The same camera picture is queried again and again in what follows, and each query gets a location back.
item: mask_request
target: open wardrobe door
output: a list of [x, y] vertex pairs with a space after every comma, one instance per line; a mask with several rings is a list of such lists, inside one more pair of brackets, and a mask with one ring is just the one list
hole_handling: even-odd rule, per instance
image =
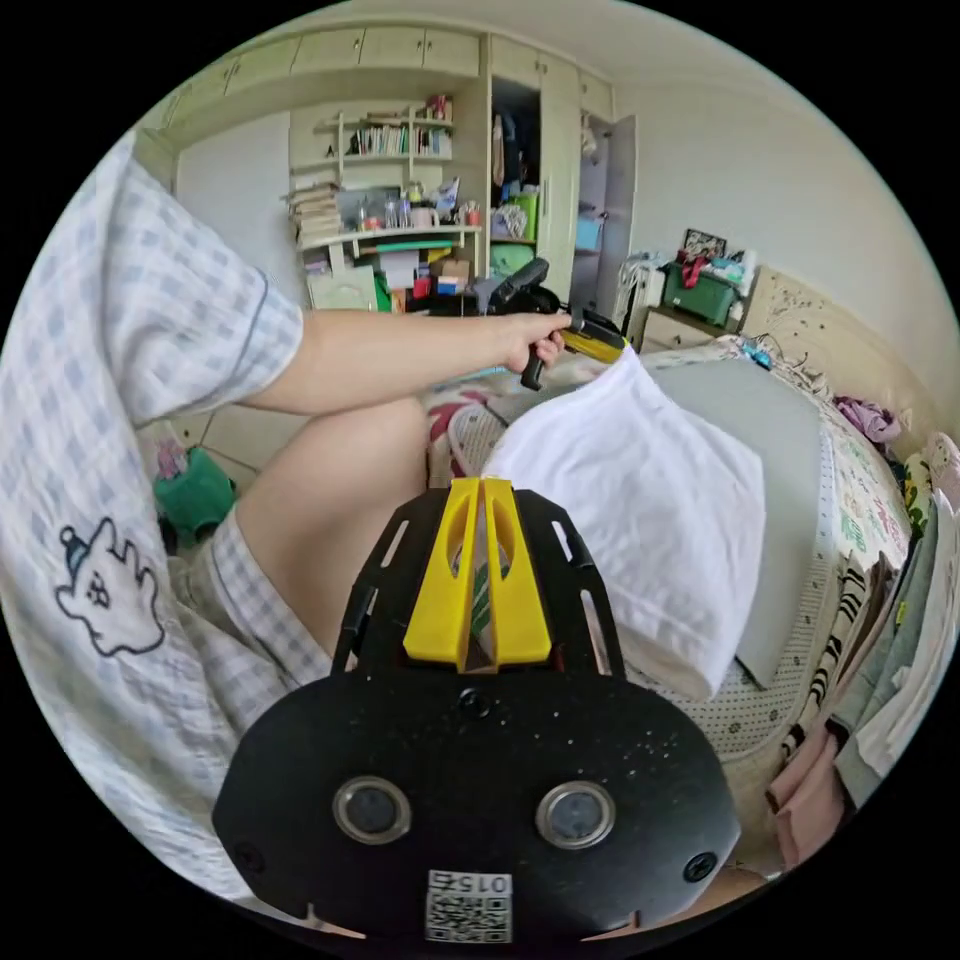
[[630, 254], [633, 197], [637, 182], [637, 118], [624, 117], [607, 139], [607, 218], [597, 272], [597, 311], [613, 316], [620, 265]]

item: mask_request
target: sleeve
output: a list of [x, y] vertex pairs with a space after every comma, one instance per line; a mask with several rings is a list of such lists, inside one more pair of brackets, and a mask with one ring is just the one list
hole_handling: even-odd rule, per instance
[[153, 180], [132, 148], [125, 138], [103, 165], [112, 197], [101, 332], [127, 416], [140, 426], [265, 389], [293, 359], [303, 317]]

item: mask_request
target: yellow bracket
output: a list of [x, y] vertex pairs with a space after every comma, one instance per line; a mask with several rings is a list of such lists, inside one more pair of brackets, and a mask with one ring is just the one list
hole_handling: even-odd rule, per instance
[[587, 357], [593, 357], [594, 360], [599, 360], [601, 363], [613, 363], [623, 353], [624, 347], [630, 346], [629, 341], [623, 338], [620, 338], [621, 343], [613, 346], [603, 340], [585, 337], [579, 333], [571, 333], [569, 330], [561, 330], [560, 335], [563, 337], [563, 342], [571, 350], [582, 353]]
[[[470, 642], [479, 503], [479, 479], [453, 481], [403, 638], [403, 649], [411, 660], [453, 664], [458, 673], [466, 667]], [[458, 548], [460, 562], [454, 573]]]
[[[484, 481], [483, 495], [487, 516], [493, 661], [498, 667], [543, 663], [550, 656], [553, 644], [513, 488], [508, 480], [489, 477]], [[509, 569], [506, 577], [501, 574], [499, 547], [503, 547], [507, 555]]]
[[[463, 673], [473, 614], [474, 551], [480, 497], [487, 520], [490, 623], [496, 667], [543, 663], [552, 642], [520, 514], [507, 480], [454, 480], [403, 647], [411, 660]], [[500, 548], [508, 572], [501, 573]], [[454, 573], [454, 561], [460, 562]]]

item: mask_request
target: white towel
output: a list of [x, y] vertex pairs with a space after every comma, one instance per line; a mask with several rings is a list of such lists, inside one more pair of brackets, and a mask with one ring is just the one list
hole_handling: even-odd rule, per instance
[[760, 574], [763, 465], [752, 450], [668, 399], [628, 350], [521, 417], [483, 473], [570, 514], [629, 666], [695, 700], [717, 693]]

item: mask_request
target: leg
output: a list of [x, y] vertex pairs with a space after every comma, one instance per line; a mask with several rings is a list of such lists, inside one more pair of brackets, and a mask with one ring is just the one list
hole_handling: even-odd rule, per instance
[[426, 489], [415, 400], [313, 420], [237, 504], [260, 569], [331, 656], [350, 588], [394, 510]]

